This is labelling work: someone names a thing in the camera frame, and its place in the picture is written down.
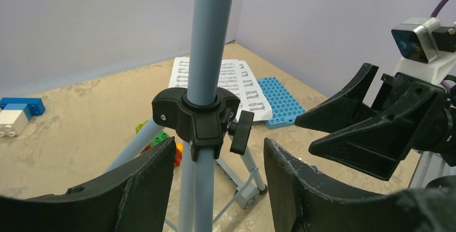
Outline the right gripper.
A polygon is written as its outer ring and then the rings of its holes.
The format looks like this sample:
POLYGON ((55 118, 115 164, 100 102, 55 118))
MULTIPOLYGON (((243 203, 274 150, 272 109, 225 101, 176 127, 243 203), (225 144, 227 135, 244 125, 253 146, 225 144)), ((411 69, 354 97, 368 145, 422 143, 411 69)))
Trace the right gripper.
POLYGON ((455 86, 383 74, 372 109, 363 100, 378 69, 364 63, 343 89, 296 117, 298 127, 331 133, 309 152, 384 181, 411 149, 455 166, 455 86))

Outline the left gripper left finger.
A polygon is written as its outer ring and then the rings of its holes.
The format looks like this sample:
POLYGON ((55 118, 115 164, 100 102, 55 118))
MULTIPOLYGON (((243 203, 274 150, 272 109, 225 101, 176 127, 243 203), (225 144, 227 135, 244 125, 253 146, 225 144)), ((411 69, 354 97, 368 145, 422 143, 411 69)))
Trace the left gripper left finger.
POLYGON ((162 231, 176 145, 167 138, 63 195, 1 197, 1 231, 162 231))

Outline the sheet music page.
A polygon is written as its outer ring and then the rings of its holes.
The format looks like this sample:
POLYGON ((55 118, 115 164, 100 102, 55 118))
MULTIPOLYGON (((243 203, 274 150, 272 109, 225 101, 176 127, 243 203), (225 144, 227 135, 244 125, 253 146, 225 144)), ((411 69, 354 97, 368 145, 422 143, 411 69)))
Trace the sheet music page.
MULTIPOLYGON (((189 61, 189 57, 176 57, 174 59, 172 73, 168 84, 169 88, 187 88, 189 61)), ((222 65, 219 72, 218 87, 229 90, 241 99, 244 89, 240 86, 241 80, 238 70, 238 60, 222 60, 222 65)))
POLYGON ((246 61, 238 60, 241 93, 240 110, 254 113, 254 121, 268 121, 273 117, 272 107, 267 101, 256 77, 246 61))

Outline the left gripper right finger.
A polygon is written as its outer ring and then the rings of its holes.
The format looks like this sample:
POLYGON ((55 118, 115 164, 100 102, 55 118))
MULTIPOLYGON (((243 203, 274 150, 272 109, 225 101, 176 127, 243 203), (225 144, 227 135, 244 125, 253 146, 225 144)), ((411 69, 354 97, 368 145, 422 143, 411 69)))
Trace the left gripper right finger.
POLYGON ((263 158, 276 231, 455 231, 455 189, 377 194, 316 171, 265 138, 263 158))

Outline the light blue music stand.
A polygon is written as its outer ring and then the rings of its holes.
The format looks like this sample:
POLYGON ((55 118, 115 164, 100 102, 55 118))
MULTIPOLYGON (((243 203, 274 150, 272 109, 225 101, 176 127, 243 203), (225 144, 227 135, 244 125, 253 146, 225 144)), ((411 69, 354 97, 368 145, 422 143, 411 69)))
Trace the light blue music stand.
POLYGON ((232 197, 236 201, 250 182, 256 193, 268 191, 248 148, 253 113, 238 111, 240 99, 218 86, 232 0, 194 0, 187 88, 168 88, 152 102, 152 118, 112 162, 113 170, 136 157, 164 128, 184 141, 179 223, 175 231, 212 231, 215 166, 225 135, 231 152, 240 155, 249 177, 232 197))

